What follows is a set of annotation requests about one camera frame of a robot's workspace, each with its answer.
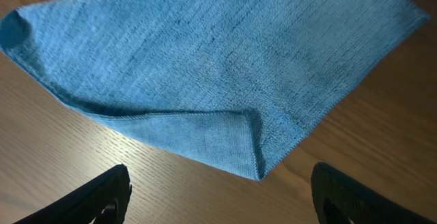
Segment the blue microfiber cloth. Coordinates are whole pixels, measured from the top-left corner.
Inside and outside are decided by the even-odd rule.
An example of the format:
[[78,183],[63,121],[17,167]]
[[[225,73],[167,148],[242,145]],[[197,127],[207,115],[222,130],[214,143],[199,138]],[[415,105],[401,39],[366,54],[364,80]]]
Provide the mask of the blue microfiber cloth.
[[261,180],[429,14],[411,0],[52,0],[1,51],[67,107]]

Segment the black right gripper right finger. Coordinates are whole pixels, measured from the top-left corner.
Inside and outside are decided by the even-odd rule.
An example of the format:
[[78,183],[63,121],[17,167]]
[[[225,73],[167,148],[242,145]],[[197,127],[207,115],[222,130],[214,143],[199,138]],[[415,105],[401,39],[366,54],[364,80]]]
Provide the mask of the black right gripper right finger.
[[311,190],[320,224],[435,224],[327,163],[315,164]]

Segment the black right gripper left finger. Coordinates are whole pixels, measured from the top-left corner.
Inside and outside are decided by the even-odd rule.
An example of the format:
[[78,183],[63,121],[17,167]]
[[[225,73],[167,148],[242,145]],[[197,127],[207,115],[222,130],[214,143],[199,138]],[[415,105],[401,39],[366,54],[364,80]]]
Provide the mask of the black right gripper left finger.
[[15,224],[123,224],[131,194],[127,167],[116,165]]

